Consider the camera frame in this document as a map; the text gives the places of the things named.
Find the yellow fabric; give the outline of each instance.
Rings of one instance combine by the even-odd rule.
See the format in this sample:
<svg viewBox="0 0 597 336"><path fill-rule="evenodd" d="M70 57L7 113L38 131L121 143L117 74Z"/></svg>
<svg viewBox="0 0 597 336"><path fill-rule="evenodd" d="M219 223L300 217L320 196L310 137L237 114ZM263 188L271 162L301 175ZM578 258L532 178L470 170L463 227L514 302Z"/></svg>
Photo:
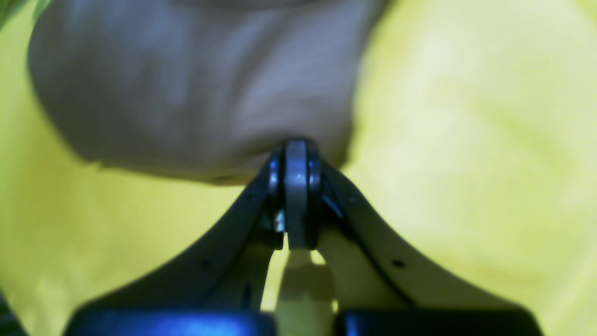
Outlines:
<svg viewBox="0 0 597 336"><path fill-rule="evenodd" d="M58 336L78 304L184 249L240 189L78 161L27 78L33 8L0 32L0 288L32 336ZM345 170L417 248L525 304L547 336L597 335L596 10L392 5L364 60Z"/></svg>

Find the yellow background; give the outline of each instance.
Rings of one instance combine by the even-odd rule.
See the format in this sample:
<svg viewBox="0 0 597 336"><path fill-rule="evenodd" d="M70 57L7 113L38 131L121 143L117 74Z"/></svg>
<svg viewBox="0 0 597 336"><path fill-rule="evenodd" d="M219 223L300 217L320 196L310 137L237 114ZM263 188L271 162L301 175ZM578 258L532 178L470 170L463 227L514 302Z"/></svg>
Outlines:
<svg viewBox="0 0 597 336"><path fill-rule="evenodd" d="M0 288L32 336L57 336L78 304L192 243L240 189L78 161L31 91L33 8L0 32ZM547 336L596 336L596 109L597 2L402 0L365 57L344 171L417 248L529 307ZM310 326L299 336L326 329L295 320Z"/></svg>

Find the gray fabric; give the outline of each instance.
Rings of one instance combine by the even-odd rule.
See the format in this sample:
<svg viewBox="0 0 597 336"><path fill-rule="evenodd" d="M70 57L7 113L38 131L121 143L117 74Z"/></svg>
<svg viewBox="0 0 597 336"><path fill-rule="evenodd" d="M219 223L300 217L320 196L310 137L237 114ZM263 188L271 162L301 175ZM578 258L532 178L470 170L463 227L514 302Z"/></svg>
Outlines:
<svg viewBox="0 0 597 336"><path fill-rule="evenodd" d="M288 137L346 159L382 0L54 0L29 50L49 118L86 160L222 182Z"/></svg>

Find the screw hole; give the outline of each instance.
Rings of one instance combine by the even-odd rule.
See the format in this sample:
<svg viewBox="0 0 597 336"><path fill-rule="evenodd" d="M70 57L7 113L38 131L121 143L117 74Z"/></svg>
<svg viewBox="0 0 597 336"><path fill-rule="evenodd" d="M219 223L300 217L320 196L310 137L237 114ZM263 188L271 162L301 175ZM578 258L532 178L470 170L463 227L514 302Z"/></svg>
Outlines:
<svg viewBox="0 0 597 336"><path fill-rule="evenodd" d="M405 268L407 266L403 261L398 260L398 259L392 260L392 265L394 265L395 267L398 267L398 268Z"/></svg>
<svg viewBox="0 0 597 336"><path fill-rule="evenodd" d="M257 197L257 192L255 192L255 191L253 191L253 190L249 191L249 193L247 194L247 198L248 198L249 200L253 200L253 199L255 199L256 197Z"/></svg>
<svg viewBox="0 0 597 336"><path fill-rule="evenodd" d="M253 300L253 290L251 284L246 283L245 288L242 291L241 306L243 309L249 309L251 307L251 300Z"/></svg>

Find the blue plastic part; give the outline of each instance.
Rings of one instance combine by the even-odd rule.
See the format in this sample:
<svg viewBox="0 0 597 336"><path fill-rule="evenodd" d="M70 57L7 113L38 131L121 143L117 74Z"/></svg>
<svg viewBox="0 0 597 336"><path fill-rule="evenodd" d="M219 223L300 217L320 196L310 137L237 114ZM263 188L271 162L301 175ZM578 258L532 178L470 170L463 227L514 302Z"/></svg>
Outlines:
<svg viewBox="0 0 597 336"><path fill-rule="evenodd" d="M336 319L337 336L541 336L522 310L346 311Z"/></svg>
<svg viewBox="0 0 597 336"><path fill-rule="evenodd" d="M275 336L274 319L249 312L103 310L79 314L67 336Z"/></svg>

